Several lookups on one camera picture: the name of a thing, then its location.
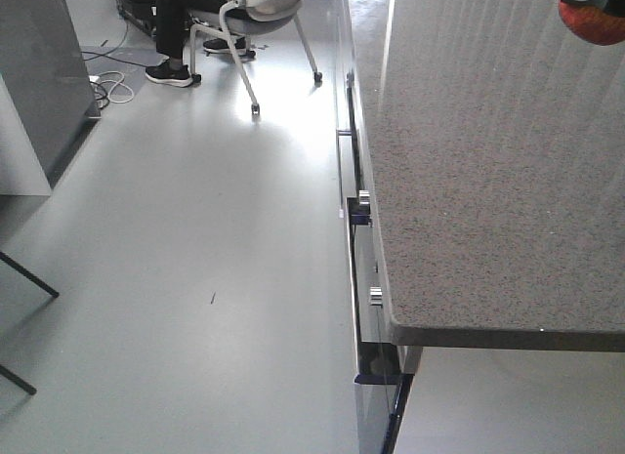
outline red object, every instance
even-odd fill
[[[625,18],[614,17],[597,7],[558,4],[560,18],[573,34],[599,46],[625,41]]]

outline black pants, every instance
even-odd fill
[[[183,57],[187,9],[219,13],[227,0],[156,0],[156,51],[174,59]],[[242,10],[229,16],[248,18]]]

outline black cable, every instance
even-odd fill
[[[129,63],[130,65],[142,66],[143,68],[147,68],[148,67],[148,65],[144,65],[142,63],[124,61],[123,59],[118,59],[117,57],[111,57],[108,53],[98,54],[97,52],[90,52],[90,51],[82,51],[82,53],[95,56],[95,57],[92,57],[90,59],[85,59],[85,62],[92,61],[93,59],[97,59],[99,57],[105,57],[107,59],[111,59],[112,61],[116,61],[116,62]]]
[[[83,54],[95,54],[95,57],[91,57],[89,59],[84,59],[85,62],[88,61],[92,61],[94,59],[98,59],[100,57],[108,57],[109,54],[112,54],[113,52],[117,51],[122,44],[126,41],[126,38],[128,37],[128,22],[126,20],[124,20],[124,23],[126,24],[126,31],[124,32],[124,37],[122,37],[121,42],[119,44],[117,44],[115,47],[113,47],[110,51],[106,51],[103,54],[98,54],[97,52],[83,52]]]
[[[104,85],[100,84],[100,83],[96,83],[95,81],[91,82],[91,86],[94,89],[94,93],[96,94],[95,99],[96,99],[96,103],[98,104],[98,109],[102,110],[105,107],[107,107],[110,104],[110,99],[108,98],[108,90],[104,87]]]

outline chair leg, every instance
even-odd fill
[[[14,269],[21,275],[25,276],[26,278],[28,278],[30,281],[32,281],[35,285],[37,285],[42,290],[47,291],[50,294],[50,296],[52,296],[53,298],[57,298],[59,296],[59,292],[57,290],[55,290],[53,287],[48,285],[45,281],[43,281],[42,279],[40,279],[39,277],[37,277],[36,275],[28,271],[26,268],[22,267],[16,261],[14,261],[9,256],[7,256],[4,252],[0,252],[0,261],[4,262],[7,266]]]
[[[311,64],[312,75],[314,76],[314,81],[319,83],[321,81],[322,75],[321,75],[321,72],[316,67],[316,62],[314,61],[313,52],[311,52],[311,46],[309,46],[309,41],[306,38],[306,35],[304,34],[304,29],[302,28],[300,17],[295,15],[295,17],[293,17],[293,21],[295,22],[295,26],[297,27],[297,32],[300,35],[300,39],[302,40],[304,51],[306,51],[306,57],[309,58],[309,63]]]
[[[188,70],[191,75],[195,74],[195,36],[197,36],[197,26],[193,24],[189,31],[188,46],[190,52],[190,59],[188,62]]]
[[[252,50],[252,37],[248,35],[243,38],[245,38],[245,59],[255,59],[256,51]]]
[[[252,89],[252,84],[250,83],[249,78],[247,77],[247,73],[245,68],[243,67],[243,62],[241,61],[241,57],[239,56],[236,48],[234,47],[234,41],[232,41],[232,35],[229,33],[228,29],[223,29],[223,32],[226,34],[226,42],[228,43],[228,47],[230,49],[230,53],[232,54],[232,58],[234,59],[234,64],[236,65],[236,69],[238,70],[239,75],[241,75],[241,79],[245,84],[245,89],[247,90],[247,94],[250,95],[250,100],[252,100],[252,113],[258,114],[261,110],[261,107],[258,104],[256,99],[256,95],[254,94],[254,90]]]
[[[15,373],[9,371],[6,367],[0,364],[0,376],[4,376],[13,384],[28,392],[30,395],[35,395],[37,393],[37,389],[27,383],[24,379],[18,376]]]

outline cable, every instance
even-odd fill
[[[142,63],[124,61],[123,59],[118,59],[117,57],[111,57],[108,53],[106,53],[106,54],[99,54],[97,52],[89,52],[89,51],[82,51],[82,53],[83,54],[96,56],[96,57],[93,57],[92,59],[85,60],[85,62],[86,61],[92,61],[93,59],[97,59],[98,57],[105,57],[107,59],[111,59],[112,61],[116,61],[116,62],[129,63],[130,65],[142,66],[143,68],[147,68],[148,67],[148,65],[144,65]]]
[[[108,57],[109,54],[112,54],[113,52],[115,52],[116,50],[118,50],[122,44],[126,41],[126,38],[128,37],[128,22],[126,20],[124,20],[124,23],[126,24],[126,30],[124,31],[124,37],[122,37],[121,42],[119,44],[117,44],[115,47],[113,47],[110,51],[106,51],[103,54],[98,54],[97,52],[82,52],[83,54],[95,54],[95,57],[91,57],[89,59],[84,59],[85,62],[88,61],[92,61],[93,59],[98,59],[100,57]]]
[[[124,79],[126,78],[126,75],[124,75],[121,71],[114,71],[114,70],[105,71],[103,73],[100,73],[98,76],[102,78],[105,75],[111,75],[111,74],[119,75],[119,79],[118,80],[113,80],[113,79],[101,80],[99,83],[100,86],[102,86],[105,89],[106,87],[104,86],[104,84],[112,83],[112,86],[106,90],[106,95],[108,97],[108,100],[114,104],[125,104],[125,103],[129,103],[130,101],[132,101],[135,98],[135,92],[130,86],[124,84]],[[125,100],[114,100],[112,98],[112,95],[115,92],[115,90],[117,90],[117,88],[123,88],[129,93],[130,96],[126,98]]]
[[[94,81],[91,82],[91,87],[94,89],[96,104],[98,105],[98,109],[102,110],[110,104],[110,99],[108,98],[108,91],[106,88]]]

